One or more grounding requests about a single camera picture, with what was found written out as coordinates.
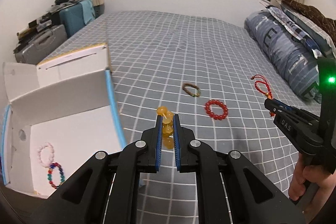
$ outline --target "bedspread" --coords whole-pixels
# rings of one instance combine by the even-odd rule
[[[181,125],[213,149],[241,151],[285,194],[298,152],[273,124],[251,77],[264,75],[273,97],[319,115],[320,105],[299,99],[247,31],[226,22],[162,12],[117,12],[84,27],[51,56],[108,42],[115,96],[128,142],[154,127],[156,108],[178,113]],[[181,88],[194,83],[201,97]],[[211,119],[209,99],[223,101],[228,117]],[[198,223],[194,174],[176,171],[163,146],[160,172],[142,174],[138,223]]]

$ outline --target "finger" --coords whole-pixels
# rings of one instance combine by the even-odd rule
[[[305,209],[305,219],[309,223],[317,213],[322,209],[328,198],[330,197],[334,188],[320,188],[310,205]]]
[[[300,196],[302,196],[306,191],[306,187],[300,184],[295,178],[292,179],[291,184],[288,189],[289,197],[296,201]]]
[[[333,176],[321,165],[306,166],[302,174],[305,179],[317,183],[321,188],[330,188],[334,183]]]
[[[295,165],[295,169],[293,172],[293,177],[298,181],[298,183],[302,184],[305,182],[305,178],[303,176],[303,170],[305,165],[303,163],[303,156],[299,153],[299,159]]]

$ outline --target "gray plaid bedding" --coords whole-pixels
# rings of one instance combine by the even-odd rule
[[[101,42],[109,44],[115,97],[128,142],[153,127],[156,108],[165,105],[196,138],[224,153],[241,151],[287,194],[298,153],[273,124],[263,106],[265,96],[250,78],[264,75],[273,96],[286,104],[317,115],[320,106],[292,92],[246,30],[211,18],[118,12],[99,17],[51,56]],[[198,85],[201,97],[184,93],[184,82]],[[227,105],[225,120],[215,121],[205,113],[210,98]],[[176,171],[173,152],[163,146],[160,172],[142,174],[138,223],[198,223],[195,175]]]

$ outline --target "blue edge strip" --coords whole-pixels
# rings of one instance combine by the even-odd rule
[[[160,127],[159,134],[157,135],[156,143],[156,160],[155,160],[155,169],[159,171],[161,165],[161,153],[162,153],[162,117],[160,118]]]
[[[175,116],[173,116],[173,127],[174,127],[174,150],[175,150],[175,164],[176,169],[179,171],[181,166],[181,151],[180,151],[180,142],[179,142],[179,133],[177,132],[177,125]]]
[[[114,97],[114,89],[112,84],[112,77],[111,77],[111,71],[109,69],[105,70],[105,80],[106,80],[106,89],[110,101],[110,109],[113,117],[114,127],[117,131],[117,136],[119,139],[119,143],[121,146],[121,149],[124,149],[127,145],[125,135],[123,132],[123,128],[121,126],[121,122],[118,115],[118,108],[117,108],[117,101]]]
[[[2,134],[1,134],[1,172],[2,172],[2,179],[4,185],[7,184],[6,181],[6,175],[5,175],[5,161],[4,161],[4,146],[5,146],[5,133],[6,133],[6,124],[7,124],[7,118],[8,118],[8,112],[9,112],[10,106],[6,106],[5,108],[5,114],[2,121]]]

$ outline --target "multicolored bead bracelet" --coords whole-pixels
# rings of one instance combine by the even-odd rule
[[[58,186],[56,186],[54,183],[53,183],[53,177],[52,177],[52,174],[53,174],[53,171],[54,171],[54,168],[55,167],[58,167],[58,170],[59,170],[59,174],[61,176],[61,182]],[[58,189],[64,182],[65,182],[65,176],[64,176],[64,172],[63,172],[63,169],[61,167],[61,165],[58,163],[58,162],[54,162],[54,163],[51,163],[50,166],[49,166],[49,170],[48,170],[48,180],[49,180],[49,184],[55,188],[55,189]]]

